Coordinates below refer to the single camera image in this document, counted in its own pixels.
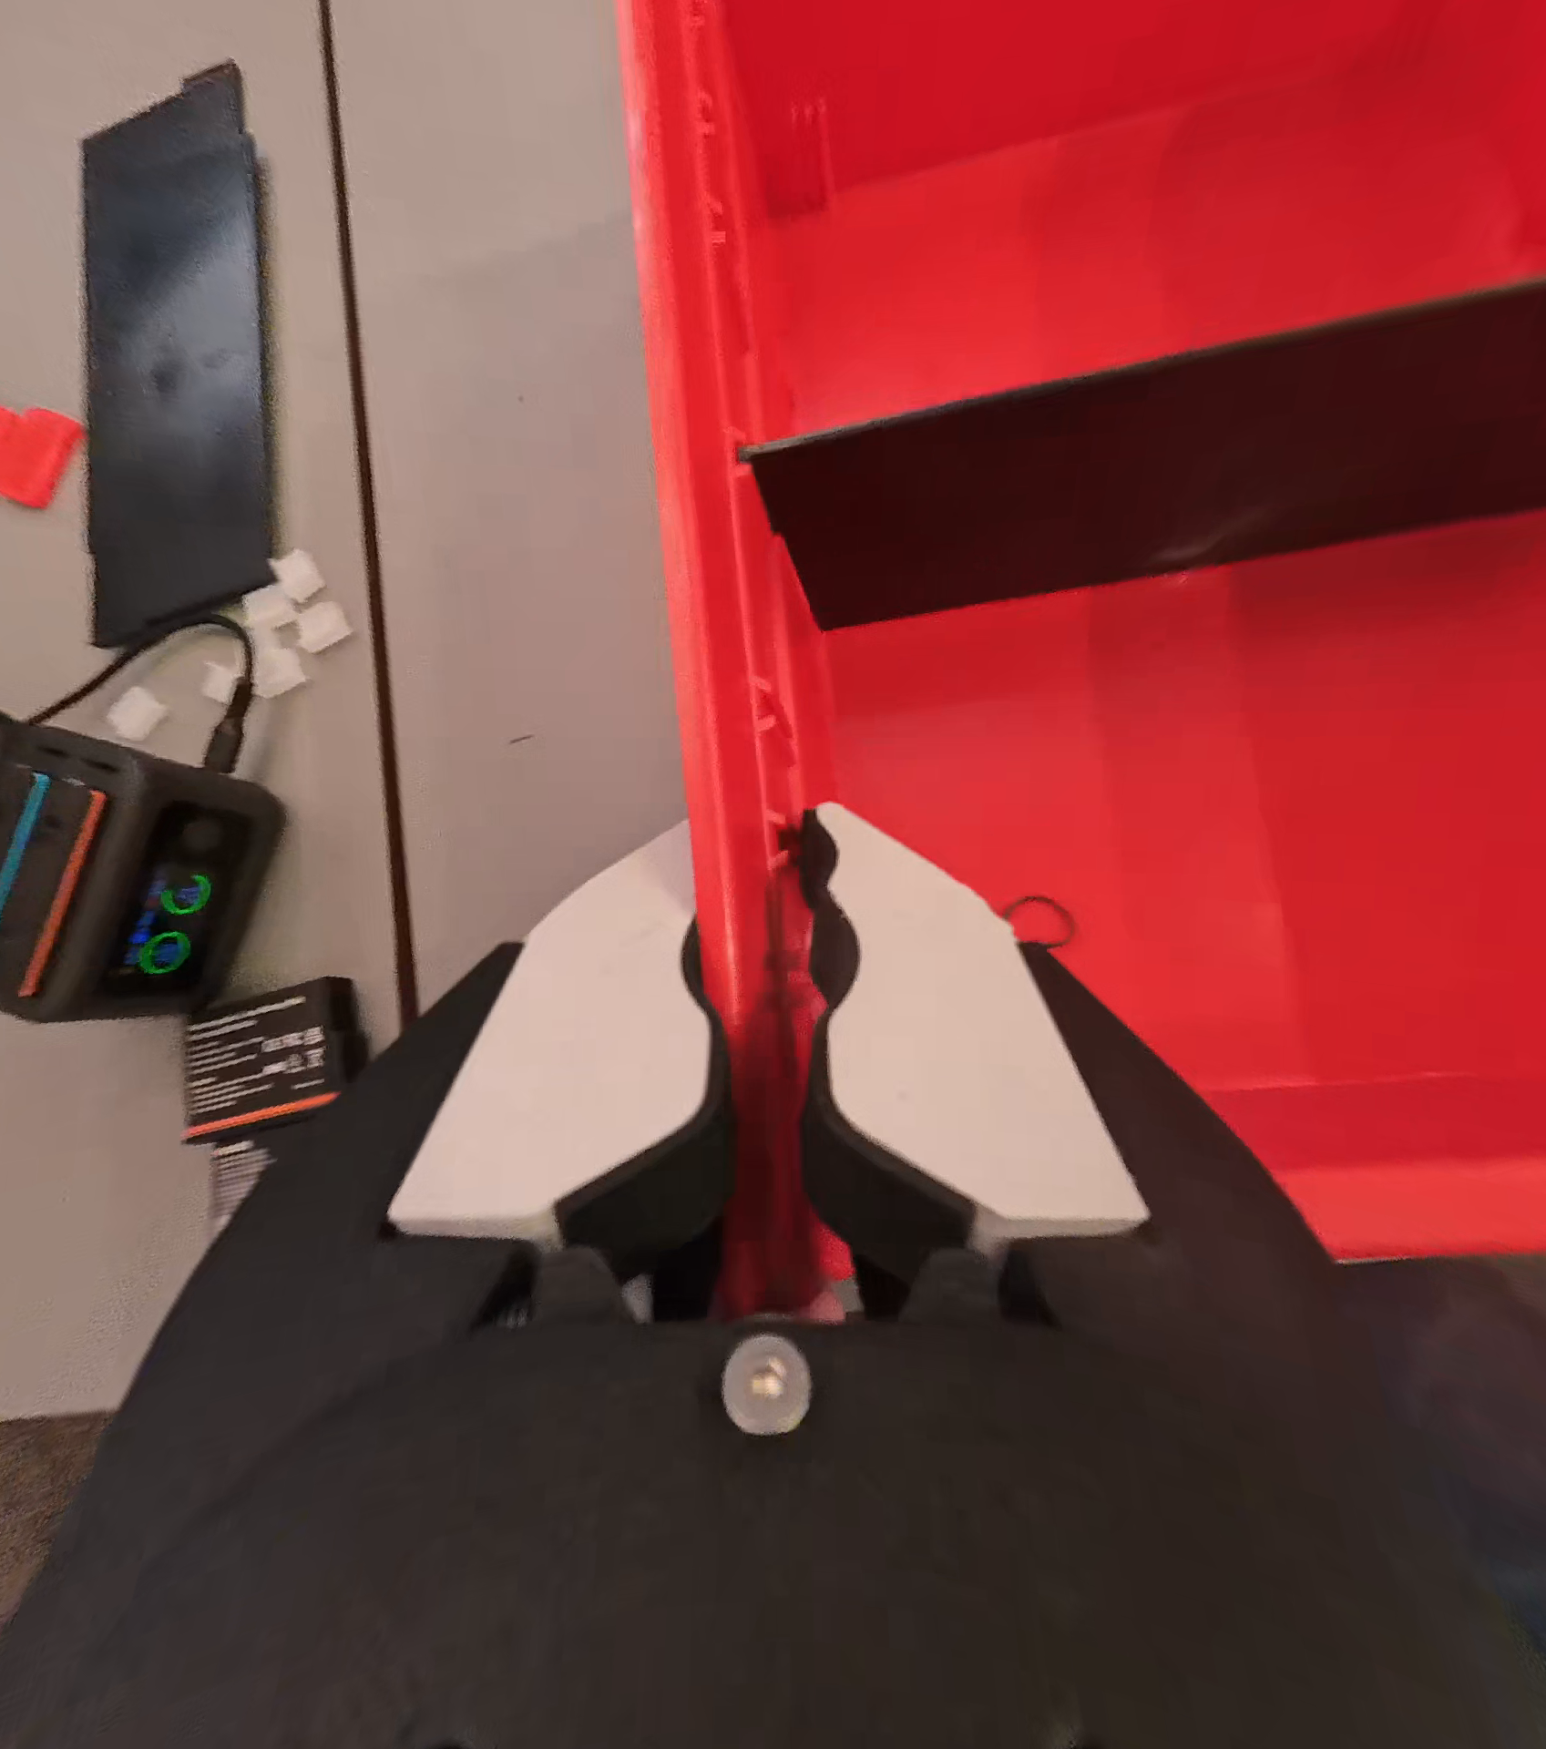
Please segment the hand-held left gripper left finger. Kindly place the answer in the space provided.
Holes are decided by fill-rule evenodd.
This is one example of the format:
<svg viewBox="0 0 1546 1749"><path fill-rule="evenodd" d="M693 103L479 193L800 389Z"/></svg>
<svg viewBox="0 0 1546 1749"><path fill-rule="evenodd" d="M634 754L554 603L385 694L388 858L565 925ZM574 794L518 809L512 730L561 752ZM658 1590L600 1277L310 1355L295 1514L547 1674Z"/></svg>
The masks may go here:
<svg viewBox="0 0 1546 1749"><path fill-rule="evenodd" d="M680 823L523 938L388 1217L412 1237L687 1244L733 1187L731 1064Z"/></svg>

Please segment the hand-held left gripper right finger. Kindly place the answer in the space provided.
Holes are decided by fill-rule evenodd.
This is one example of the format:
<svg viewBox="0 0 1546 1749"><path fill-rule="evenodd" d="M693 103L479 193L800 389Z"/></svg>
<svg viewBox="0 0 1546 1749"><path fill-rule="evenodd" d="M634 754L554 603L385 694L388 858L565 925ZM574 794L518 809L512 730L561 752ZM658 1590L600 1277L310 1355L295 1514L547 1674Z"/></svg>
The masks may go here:
<svg viewBox="0 0 1546 1749"><path fill-rule="evenodd" d="M1138 1229L1150 1209L1010 923L839 801L802 827L822 998L806 1193L859 1257L984 1257Z"/></svg>

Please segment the red plastic bin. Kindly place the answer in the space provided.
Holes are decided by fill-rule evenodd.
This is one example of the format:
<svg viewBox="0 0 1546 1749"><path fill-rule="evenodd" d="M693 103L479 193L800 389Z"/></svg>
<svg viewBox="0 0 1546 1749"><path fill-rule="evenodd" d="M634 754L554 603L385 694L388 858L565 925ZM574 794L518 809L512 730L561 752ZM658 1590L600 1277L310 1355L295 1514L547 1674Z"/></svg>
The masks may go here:
<svg viewBox="0 0 1546 1749"><path fill-rule="evenodd" d="M840 803L1086 983L1334 1257L1546 1253L1546 510L817 626L740 448L1546 277L1546 3L616 3L724 1297L802 1178Z"/></svg>

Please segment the cluster of white plastic clips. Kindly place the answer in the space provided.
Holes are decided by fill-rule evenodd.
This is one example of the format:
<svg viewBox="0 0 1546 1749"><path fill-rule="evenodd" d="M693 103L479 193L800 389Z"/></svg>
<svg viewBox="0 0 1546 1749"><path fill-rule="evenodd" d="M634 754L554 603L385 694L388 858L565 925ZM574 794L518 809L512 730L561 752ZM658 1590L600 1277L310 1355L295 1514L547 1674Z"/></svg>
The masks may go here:
<svg viewBox="0 0 1546 1749"><path fill-rule="evenodd" d="M310 552L292 548L270 559L268 568L272 579L241 597L235 619L255 657L251 703L304 688L315 657L352 637L346 610L328 594ZM168 716L168 703L153 688L133 683L104 710L104 723L120 741L138 745Z"/></svg>

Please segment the black battery charger case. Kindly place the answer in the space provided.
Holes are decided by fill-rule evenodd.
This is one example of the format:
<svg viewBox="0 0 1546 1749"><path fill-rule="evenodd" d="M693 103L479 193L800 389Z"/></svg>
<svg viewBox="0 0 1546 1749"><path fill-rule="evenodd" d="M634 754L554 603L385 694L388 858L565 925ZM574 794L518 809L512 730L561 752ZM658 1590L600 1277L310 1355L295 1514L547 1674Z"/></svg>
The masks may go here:
<svg viewBox="0 0 1546 1749"><path fill-rule="evenodd" d="M0 712L0 1013L191 1013L222 989L284 832L253 781Z"/></svg>

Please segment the red plastic clip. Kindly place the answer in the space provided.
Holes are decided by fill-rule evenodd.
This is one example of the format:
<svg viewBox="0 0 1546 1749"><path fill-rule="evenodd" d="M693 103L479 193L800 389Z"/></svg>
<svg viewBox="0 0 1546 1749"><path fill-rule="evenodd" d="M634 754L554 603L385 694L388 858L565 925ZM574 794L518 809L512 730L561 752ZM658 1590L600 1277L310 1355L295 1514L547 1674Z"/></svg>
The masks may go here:
<svg viewBox="0 0 1546 1749"><path fill-rule="evenodd" d="M0 404L0 499L42 512L55 501L84 426L56 410Z"/></svg>

